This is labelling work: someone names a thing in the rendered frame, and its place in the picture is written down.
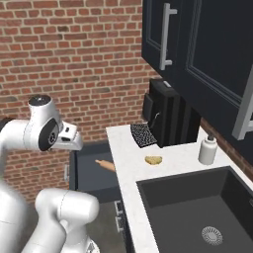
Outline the narrow dark cupboard door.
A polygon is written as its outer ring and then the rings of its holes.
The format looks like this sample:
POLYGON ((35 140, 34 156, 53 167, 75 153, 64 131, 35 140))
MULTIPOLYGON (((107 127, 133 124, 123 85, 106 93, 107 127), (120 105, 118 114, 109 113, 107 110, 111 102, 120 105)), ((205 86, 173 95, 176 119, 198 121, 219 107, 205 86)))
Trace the narrow dark cupboard door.
POLYGON ((183 0, 143 0, 142 2, 142 58, 169 84, 176 78, 177 47, 183 0), (178 13, 170 17, 167 58, 173 61, 164 70, 159 69, 163 6, 169 3, 178 13))

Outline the wooden rolling pin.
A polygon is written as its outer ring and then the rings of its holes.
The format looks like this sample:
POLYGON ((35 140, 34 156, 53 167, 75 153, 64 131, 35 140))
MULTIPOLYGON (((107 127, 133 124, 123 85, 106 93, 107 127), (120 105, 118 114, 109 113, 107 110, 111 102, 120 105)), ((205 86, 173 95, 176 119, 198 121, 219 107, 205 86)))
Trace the wooden rolling pin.
POLYGON ((96 163, 98 163, 101 167, 113 171, 116 171, 115 165, 112 162, 106 161, 106 160, 95 160, 96 163))

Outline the black sink basin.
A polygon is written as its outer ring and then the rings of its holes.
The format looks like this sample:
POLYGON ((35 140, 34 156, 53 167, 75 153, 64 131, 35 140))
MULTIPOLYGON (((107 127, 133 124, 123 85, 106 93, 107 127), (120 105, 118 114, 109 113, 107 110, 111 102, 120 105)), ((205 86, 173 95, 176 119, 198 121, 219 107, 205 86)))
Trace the black sink basin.
POLYGON ((231 167, 137 187, 159 253, 253 253, 253 190, 231 167))

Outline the black coffee machine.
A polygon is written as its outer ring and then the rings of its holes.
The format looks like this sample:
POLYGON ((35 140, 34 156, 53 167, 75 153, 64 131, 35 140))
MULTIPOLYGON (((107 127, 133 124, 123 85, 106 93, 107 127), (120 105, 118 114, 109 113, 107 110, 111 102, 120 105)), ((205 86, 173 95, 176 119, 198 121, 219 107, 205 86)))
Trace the black coffee machine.
POLYGON ((130 126, 131 136, 140 148, 197 141, 201 116, 163 79, 149 80, 142 117, 145 124, 130 126))

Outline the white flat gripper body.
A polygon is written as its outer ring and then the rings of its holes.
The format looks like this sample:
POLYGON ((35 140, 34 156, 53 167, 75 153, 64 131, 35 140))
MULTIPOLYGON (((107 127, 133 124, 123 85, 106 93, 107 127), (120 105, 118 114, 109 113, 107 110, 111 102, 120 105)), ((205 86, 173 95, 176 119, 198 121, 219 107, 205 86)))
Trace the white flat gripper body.
POLYGON ((79 132, 75 132, 72 135, 68 133, 60 134, 53 147, 57 149, 81 150, 83 147, 83 140, 79 132))

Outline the white soap dispenser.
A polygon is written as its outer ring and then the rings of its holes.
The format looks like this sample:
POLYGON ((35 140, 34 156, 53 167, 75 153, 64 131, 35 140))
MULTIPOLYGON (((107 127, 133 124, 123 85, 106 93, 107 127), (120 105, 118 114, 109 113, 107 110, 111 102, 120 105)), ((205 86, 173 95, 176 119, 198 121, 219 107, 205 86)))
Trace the white soap dispenser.
POLYGON ((217 150, 216 138, 210 133, 201 143, 199 161, 204 165, 212 165, 217 150))

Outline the wide dark cupboard door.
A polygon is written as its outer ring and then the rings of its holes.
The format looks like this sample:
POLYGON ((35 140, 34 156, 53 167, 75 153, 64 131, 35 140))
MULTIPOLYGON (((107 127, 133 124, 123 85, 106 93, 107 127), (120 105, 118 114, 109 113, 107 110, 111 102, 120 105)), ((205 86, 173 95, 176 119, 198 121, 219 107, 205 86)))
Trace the wide dark cupboard door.
POLYGON ((247 162, 253 132, 232 135, 253 74, 253 0, 183 0, 175 89, 247 162))

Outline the dark cabinet front under counter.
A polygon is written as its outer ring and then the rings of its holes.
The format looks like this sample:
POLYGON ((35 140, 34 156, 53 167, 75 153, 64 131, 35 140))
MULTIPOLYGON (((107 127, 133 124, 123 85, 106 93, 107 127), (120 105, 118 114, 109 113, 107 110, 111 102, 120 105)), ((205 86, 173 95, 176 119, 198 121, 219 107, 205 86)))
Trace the dark cabinet front under counter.
POLYGON ((127 222, 127 214, 126 214, 125 207, 124 207, 124 204, 122 201, 121 201, 121 203, 122 203, 123 213, 120 215, 116 214, 116 216, 120 216, 122 218, 122 222, 124 225, 124 231, 120 232, 120 233, 123 235, 123 238, 124 238, 124 242, 125 242, 125 246, 126 246, 126 253, 135 253, 132 239, 131 239, 131 235, 130 235, 128 222, 127 222))

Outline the dark open drawer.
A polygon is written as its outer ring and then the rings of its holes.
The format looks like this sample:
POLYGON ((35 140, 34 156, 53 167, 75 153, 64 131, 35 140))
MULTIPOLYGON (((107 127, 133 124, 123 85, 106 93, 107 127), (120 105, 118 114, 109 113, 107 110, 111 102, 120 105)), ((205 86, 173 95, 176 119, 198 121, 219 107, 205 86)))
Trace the dark open drawer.
POLYGON ((121 191, 115 172, 101 167, 96 160, 113 161, 106 140, 87 142, 69 155, 69 189, 96 197, 100 203, 119 201, 121 191))

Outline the yellow round bread piece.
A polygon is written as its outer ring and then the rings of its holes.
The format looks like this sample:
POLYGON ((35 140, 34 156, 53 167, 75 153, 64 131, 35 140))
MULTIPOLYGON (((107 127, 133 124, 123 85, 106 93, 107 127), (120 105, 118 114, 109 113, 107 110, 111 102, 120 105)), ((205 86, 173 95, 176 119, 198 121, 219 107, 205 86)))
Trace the yellow round bread piece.
POLYGON ((162 162, 162 157, 161 156, 146 156, 144 160, 149 165, 158 165, 162 162))

